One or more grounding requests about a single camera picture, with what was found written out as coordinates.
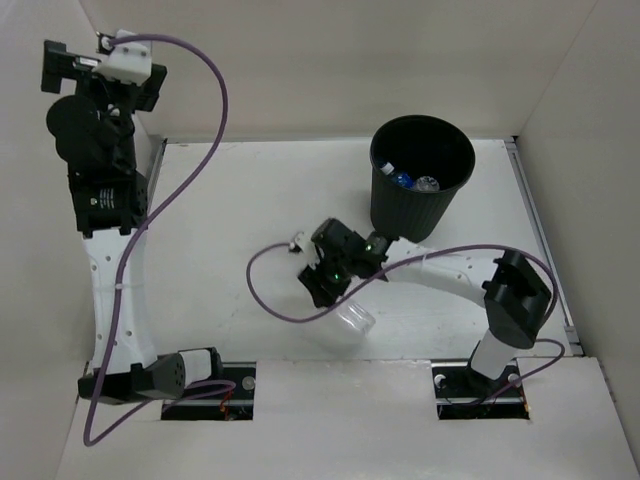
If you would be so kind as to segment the clear unlabelled plastic bottle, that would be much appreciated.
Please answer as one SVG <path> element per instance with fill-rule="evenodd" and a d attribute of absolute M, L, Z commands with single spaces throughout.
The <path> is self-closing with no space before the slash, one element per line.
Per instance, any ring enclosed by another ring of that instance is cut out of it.
<path fill-rule="evenodd" d="M 342 348 L 354 348 L 363 343 L 376 319 L 360 304 L 348 301 L 341 304 L 332 317 L 334 342 Z"/>

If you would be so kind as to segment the blue label plastic bottle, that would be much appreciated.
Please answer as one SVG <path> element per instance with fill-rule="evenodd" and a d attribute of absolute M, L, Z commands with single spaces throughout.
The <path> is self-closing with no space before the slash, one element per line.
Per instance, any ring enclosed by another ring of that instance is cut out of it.
<path fill-rule="evenodd" d="M 411 176 L 396 167 L 394 167 L 390 162 L 383 161 L 379 165 L 380 171 L 395 185 L 411 190 L 414 185 L 414 181 Z"/>

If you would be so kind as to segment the red label plastic bottle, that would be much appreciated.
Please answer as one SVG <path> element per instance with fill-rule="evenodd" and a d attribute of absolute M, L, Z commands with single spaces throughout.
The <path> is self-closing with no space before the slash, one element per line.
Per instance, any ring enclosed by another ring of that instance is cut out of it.
<path fill-rule="evenodd" d="M 412 188 L 418 192 L 439 192 L 440 184 L 432 176 L 422 176 L 416 179 Z"/>

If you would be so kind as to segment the black ribbed plastic bin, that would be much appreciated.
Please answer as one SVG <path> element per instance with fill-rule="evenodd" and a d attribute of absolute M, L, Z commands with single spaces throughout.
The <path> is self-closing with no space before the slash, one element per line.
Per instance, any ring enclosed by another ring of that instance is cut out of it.
<path fill-rule="evenodd" d="M 455 125 L 428 115 L 406 115 L 383 124 L 369 147 L 370 218 L 375 230 L 419 243 L 435 230 L 458 191 L 470 180 L 476 154 Z M 432 176 L 439 192 L 418 192 L 393 184 L 379 169 L 383 162 L 413 181 Z"/>

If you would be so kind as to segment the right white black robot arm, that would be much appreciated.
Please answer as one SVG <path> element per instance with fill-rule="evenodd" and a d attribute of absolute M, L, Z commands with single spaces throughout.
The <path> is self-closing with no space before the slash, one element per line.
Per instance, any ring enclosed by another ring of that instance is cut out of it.
<path fill-rule="evenodd" d="M 498 247 L 501 255 L 495 259 L 474 257 L 472 245 L 437 251 L 380 232 L 362 237 L 329 218 L 310 234 L 298 233 L 289 249 L 306 257 L 298 279 L 317 308 L 341 303 L 353 278 L 419 285 L 482 308 L 488 328 L 463 373 L 477 402 L 511 388 L 508 363 L 517 352 L 533 348 L 557 303 L 550 270 L 514 248 Z"/>

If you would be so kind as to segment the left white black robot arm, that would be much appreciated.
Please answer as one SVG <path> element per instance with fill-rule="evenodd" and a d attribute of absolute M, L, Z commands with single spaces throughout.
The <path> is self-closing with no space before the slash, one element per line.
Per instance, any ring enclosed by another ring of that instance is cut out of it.
<path fill-rule="evenodd" d="M 43 45 L 41 89 L 59 94 L 46 126 L 66 162 L 76 226 L 91 267 L 95 341 L 88 371 L 77 382 L 81 398 L 111 405 L 177 400 L 192 387 L 206 399 L 224 387 L 213 347 L 160 355 L 150 333 L 144 287 L 148 181 L 137 169 L 134 116 L 150 112 L 166 67 L 151 60 L 148 42 L 110 46 L 101 58 L 71 53 L 53 40 Z"/>

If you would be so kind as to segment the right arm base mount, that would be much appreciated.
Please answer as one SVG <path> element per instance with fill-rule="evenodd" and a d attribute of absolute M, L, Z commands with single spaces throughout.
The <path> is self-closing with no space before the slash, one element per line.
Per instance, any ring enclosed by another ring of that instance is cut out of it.
<path fill-rule="evenodd" d="M 435 362 L 432 378 L 436 411 L 440 420 L 529 420 L 520 385 L 509 381 L 520 374 L 515 360 L 497 380 L 471 369 L 466 361 Z"/>

